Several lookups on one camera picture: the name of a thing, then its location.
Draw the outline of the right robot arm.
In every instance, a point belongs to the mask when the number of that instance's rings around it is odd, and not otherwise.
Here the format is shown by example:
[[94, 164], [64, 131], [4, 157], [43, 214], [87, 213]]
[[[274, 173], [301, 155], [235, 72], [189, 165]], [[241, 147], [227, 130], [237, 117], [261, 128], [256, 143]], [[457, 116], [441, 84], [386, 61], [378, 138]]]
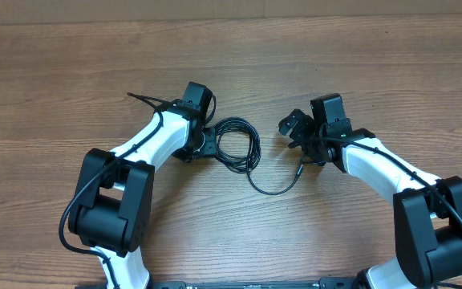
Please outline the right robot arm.
[[462, 178], [441, 178], [387, 149], [374, 133], [353, 129], [338, 93], [310, 101], [278, 128], [318, 165], [369, 185], [393, 208], [395, 257], [360, 271], [353, 288], [453, 288], [462, 275]]

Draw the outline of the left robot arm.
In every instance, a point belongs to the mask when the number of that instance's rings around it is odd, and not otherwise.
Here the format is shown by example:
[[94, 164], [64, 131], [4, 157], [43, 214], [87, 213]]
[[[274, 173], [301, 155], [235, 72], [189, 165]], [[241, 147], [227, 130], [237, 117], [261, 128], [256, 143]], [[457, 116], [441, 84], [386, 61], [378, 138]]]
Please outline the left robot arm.
[[140, 244], [148, 230], [155, 172], [169, 157], [190, 162], [216, 152], [215, 132], [207, 125], [216, 101], [206, 86], [191, 82], [172, 101], [136, 98], [153, 108], [151, 122], [124, 144], [85, 155], [59, 223], [64, 247], [99, 259], [103, 288], [151, 287]]

